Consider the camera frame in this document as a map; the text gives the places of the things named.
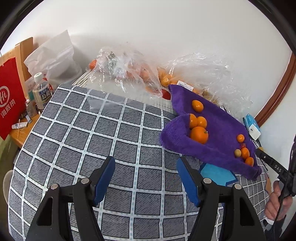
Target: white bottle cap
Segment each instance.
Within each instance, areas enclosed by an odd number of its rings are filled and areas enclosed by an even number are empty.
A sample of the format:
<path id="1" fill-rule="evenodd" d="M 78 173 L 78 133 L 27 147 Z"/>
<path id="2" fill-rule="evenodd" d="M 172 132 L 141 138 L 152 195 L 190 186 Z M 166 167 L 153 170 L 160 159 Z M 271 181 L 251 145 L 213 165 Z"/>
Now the white bottle cap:
<path id="1" fill-rule="evenodd" d="M 35 82 L 39 82 L 43 79 L 43 74 L 41 72 L 37 73 L 36 75 L 34 75 L 34 80 Z"/>

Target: red bag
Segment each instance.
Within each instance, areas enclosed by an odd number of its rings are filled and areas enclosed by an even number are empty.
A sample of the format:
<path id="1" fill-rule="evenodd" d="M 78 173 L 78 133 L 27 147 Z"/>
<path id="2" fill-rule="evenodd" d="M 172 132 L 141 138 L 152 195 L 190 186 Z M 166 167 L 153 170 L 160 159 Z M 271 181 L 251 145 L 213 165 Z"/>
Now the red bag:
<path id="1" fill-rule="evenodd" d="M 25 96 L 17 72 L 15 58 L 0 65 L 0 136 L 3 140 L 26 110 Z"/>

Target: toothpick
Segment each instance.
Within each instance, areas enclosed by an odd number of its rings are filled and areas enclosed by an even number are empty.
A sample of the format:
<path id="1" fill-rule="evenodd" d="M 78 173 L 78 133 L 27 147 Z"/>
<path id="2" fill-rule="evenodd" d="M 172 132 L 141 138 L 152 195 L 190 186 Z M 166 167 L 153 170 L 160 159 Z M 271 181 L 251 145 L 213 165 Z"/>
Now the toothpick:
<path id="1" fill-rule="evenodd" d="M 17 131 L 17 138 L 19 138 L 19 136 L 20 136 L 20 129 L 18 129 Z"/>

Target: white logo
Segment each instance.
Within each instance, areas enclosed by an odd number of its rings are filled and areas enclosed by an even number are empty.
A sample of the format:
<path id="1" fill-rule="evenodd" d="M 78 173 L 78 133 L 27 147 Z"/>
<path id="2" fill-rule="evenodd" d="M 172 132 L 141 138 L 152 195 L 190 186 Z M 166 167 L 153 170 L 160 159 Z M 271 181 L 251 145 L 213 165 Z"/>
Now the white logo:
<path id="1" fill-rule="evenodd" d="M 275 165 L 274 168 L 277 169 L 279 172 L 281 172 L 281 168 L 278 167 L 278 165 Z"/>
<path id="2" fill-rule="evenodd" d="M 4 107 L 9 101 L 9 89 L 6 86 L 0 87 L 0 107 Z"/>

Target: gray plaid table cover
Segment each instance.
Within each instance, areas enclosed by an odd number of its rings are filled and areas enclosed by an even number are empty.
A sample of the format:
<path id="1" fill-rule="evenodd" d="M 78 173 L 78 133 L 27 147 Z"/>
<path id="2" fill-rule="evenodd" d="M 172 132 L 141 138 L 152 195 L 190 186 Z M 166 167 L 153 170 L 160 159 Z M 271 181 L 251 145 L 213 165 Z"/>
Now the gray plaid table cover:
<path id="1" fill-rule="evenodd" d="M 99 109 L 90 109 L 95 102 Z M 175 117 L 154 106 L 111 93 L 61 85 L 18 156 L 9 191 L 9 232 L 25 240 L 34 214 L 53 183 L 72 185 L 111 155 L 115 172 L 104 200 L 94 208 L 106 240 L 187 240 L 198 208 L 188 200 L 176 170 L 178 153 L 160 145 L 159 134 Z M 186 156 L 193 168 L 200 162 Z M 266 171 L 257 181 L 236 174 L 260 218 L 268 194 Z M 69 204 L 74 240 L 80 240 Z M 212 240 L 219 238 L 220 204 Z"/>

